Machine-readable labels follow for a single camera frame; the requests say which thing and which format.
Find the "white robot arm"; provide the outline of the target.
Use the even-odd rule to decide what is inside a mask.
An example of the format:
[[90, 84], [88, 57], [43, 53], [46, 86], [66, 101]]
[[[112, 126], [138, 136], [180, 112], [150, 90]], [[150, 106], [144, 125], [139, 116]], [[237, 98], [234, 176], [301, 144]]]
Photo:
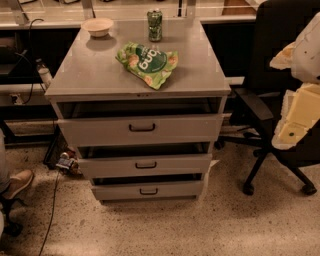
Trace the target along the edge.
[[302, 82], [296, 91], [285, 92], [281, 119], [272, 138], [275, 148], [288, 150], [320, 120], [320, 13], [270, 61], [270, 66], [290, 69], [292, 77]]

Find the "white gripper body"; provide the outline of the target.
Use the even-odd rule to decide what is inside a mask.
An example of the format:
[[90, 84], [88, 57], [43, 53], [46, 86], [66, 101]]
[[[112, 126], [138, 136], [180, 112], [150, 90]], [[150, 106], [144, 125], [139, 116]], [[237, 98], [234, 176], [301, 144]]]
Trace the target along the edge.
[[284, 47], [275, 57], [270, 61], [270, 66], [278, 70], [284, 70], [291, 67], [293, 50], [295, 43], [292, 42]]

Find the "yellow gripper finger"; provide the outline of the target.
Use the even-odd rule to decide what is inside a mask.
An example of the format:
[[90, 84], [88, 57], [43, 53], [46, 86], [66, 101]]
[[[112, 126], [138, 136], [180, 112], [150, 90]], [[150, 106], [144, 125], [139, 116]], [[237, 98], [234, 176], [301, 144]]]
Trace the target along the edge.
[[320, 119], [320, 86], [303, 83], [296, 90], [287, 90], [272, 138], [272, 145], [280, 150], [287, 150], [297, 143]]

